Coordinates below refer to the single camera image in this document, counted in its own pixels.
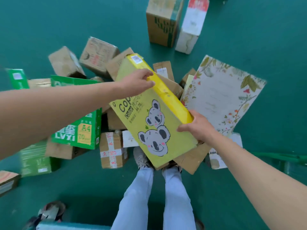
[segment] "green floor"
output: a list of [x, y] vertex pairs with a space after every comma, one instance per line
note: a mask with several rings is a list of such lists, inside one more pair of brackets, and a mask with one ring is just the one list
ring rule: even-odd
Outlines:
[[[54, 72], [47, 56], [65, 45], [79, 57], [89, 36], [120, 50], [132, 47], [150, 65], [170, 60], [177, 82], [208, 54], [268, 81], [235, 129], [243, 146], [250, 151], [305, 154], [307, 0], [229, 0], [225, 5], [210, 0], [190, 55], [148, 42], [147, 3], [0, 0], [0, 90], [12, 88], [3, 68], [22, 68], [29, 78], [48, 77]], [[0, 161], [0, 169], [18, 172], [18, 155]], [[63, 161], [60, 170], [23, 178], [18, 188], [0, 198], [1, 229], [21, 229], [40, 207], [57, 199], [68, 205], [66, 221], [111, 225], [136, 173], [132, 158], [122, 169], [103, 170], [98, 150]], [[302, 174], [307, 174], [304, 167], [291, 167], [290, 175], [307, 184]], [[206, 229], [267, 229], [227, 169], [212, 170], [202, 163], [194, 175], [184, 171], [182, 178]], [[161, 172], [153, 183], [149, 228], [161, 229]]]

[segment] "leg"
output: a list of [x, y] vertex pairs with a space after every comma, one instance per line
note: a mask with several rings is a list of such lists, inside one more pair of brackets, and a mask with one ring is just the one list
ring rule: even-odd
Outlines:
[[133, 151], [139, 171], [119, 204], [112, 230], [146, 230], [148, 223], [148, 198], [153, 184], [153, 168], [140, 147]]
[[196, 230], [191, 201], [182, 184], [178, 167], [163, 170], [162, 174], [165, 178], [163, 230]]

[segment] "sneaker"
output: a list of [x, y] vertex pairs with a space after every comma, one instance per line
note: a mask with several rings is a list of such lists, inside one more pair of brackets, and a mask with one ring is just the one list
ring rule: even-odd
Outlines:
[[171, 160], [167, 166], [163, 167], [162, 172], [165, 171], [165, 170], [167, 170], [167, 169], [170, 169], [170, 168], [172, 168], [172, 167], [174, 167], [174, 166], [178, 167], [179, 173], [182, 172], [182, 167], [179, 166], [179, 165], [178, 165], [176, 162], [174, 162], [173, 160]]
[[142, 168], [152, 168], [152, 165], [140, 147], [135, 147], [133, 149], [133, 157], [135, 159], [136, 164], [138, 165], [138, 169]]

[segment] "human arm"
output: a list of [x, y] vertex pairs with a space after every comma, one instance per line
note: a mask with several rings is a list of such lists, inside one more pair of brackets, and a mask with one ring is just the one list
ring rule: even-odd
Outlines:
[[307, 229], [307, 186], [217, 132], [201, 114], [190, 112], [194, 121], [179, 126], [178, 131], [190, 131], [218, 152], [267, 226], [271, 230]]
[[0, 159], [47, 138], [109, 102], [153, 87], [138, 69], [121, 81], [0, 92]]

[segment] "hand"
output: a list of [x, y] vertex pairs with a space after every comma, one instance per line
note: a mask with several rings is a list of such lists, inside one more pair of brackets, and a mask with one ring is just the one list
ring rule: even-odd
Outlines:
[[145, 90], [152, 88], [155, 85], [154, 81], [147, 81], [153, 73], [149, 69], [137, 69], [128, 76], [118, 82], [120, 87], [120, 97], [132, 97], [143, 93]]
[[177, 131], [189, 131], [197, 140], [201, 140], [202, 142], [211, 145], [214, 135], [218, 134], [218, 132], [214, 129], [211, 123], [209, 123], [205, 116], [195, 110], [190, 110], [190, 113], [194, 117], [193, 122], [180, 125]]

